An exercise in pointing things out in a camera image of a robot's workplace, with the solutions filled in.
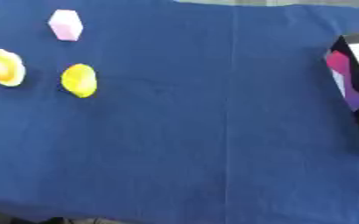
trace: yellow-orange plastic object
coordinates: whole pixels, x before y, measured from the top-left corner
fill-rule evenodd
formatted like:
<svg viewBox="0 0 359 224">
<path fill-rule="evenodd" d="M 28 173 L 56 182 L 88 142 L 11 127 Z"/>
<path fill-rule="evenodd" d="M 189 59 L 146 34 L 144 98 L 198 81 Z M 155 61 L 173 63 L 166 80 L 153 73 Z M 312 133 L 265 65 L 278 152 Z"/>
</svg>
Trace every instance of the yellow-orange plastic object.
<svg viewBox="0 0 359 224">
<path fill-rule="evenodd" d="M 21 58 L 14 52 L 0 49 L 0 84 L 15 87 L 25 78 L 25 66 Z"/>
<path fill-rule="evenodd" d="M 89 97 L 97 89 L 95 71 L 91 66 L 76 64 L 61 75 L 61 84 L 80 98 Z"/>
</svg>

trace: table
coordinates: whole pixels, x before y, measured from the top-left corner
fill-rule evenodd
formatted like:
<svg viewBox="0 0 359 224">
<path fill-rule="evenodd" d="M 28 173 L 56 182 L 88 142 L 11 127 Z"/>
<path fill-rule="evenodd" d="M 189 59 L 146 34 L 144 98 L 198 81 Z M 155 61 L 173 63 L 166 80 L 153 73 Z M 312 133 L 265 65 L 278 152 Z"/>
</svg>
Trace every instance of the table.
<svg viewBox="0 0 359 224">
<path fill-rule="evenodd" d="M 46 22 L 77 10 L 76 43 Z M 0 211 L 39 221 L 359 223 L 359 130 L 322 60 L 359 9 L 0 0 Z M 99 89 L 77 99 L 75 63 Z"/>
</svg>

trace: pink cube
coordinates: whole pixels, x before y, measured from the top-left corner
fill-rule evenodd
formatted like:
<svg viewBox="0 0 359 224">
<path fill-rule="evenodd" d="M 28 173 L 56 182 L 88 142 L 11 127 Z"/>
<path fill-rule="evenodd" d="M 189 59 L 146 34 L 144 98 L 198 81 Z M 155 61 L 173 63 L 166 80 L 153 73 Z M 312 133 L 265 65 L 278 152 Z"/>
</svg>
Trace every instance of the pink cube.
<svg viewBox="0 0 359 224">
<path fill-rule="evenodd" d="M 83 31 L 83 24 L 75 10 L 56 10 L 49 25 L 60 40 L 77 41 Z"/>
</svg>

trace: black box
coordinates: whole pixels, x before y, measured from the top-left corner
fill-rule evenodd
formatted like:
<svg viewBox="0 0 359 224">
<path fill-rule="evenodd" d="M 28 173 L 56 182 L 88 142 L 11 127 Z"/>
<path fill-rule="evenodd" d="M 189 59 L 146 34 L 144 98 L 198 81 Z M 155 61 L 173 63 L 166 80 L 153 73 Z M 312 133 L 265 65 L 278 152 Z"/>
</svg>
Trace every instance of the black box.
<svg viewBox="0 0 359 224">
<path fill-rule="evenodd" d="M 359 125 L 359 34 L 340 36 L 326 61 Z"/>
</svg>

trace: purple graphic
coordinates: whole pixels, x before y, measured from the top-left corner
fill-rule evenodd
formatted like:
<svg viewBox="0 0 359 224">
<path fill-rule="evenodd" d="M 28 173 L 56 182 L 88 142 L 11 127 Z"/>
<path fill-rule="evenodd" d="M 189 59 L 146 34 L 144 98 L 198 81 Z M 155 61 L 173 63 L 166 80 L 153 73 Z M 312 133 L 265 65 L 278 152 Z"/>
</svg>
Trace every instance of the purple graphic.
<svg viewBox="0 0 359 224">
<path fill-rule="evenodd" d="M 357 111 L 359 109 L 359 93 L 351 83 L 349 57 L 334 51 L 327 56 L 327 65 L 332 69 L 334 79 L 349 107 L 351 110 Z"/>
</svg>

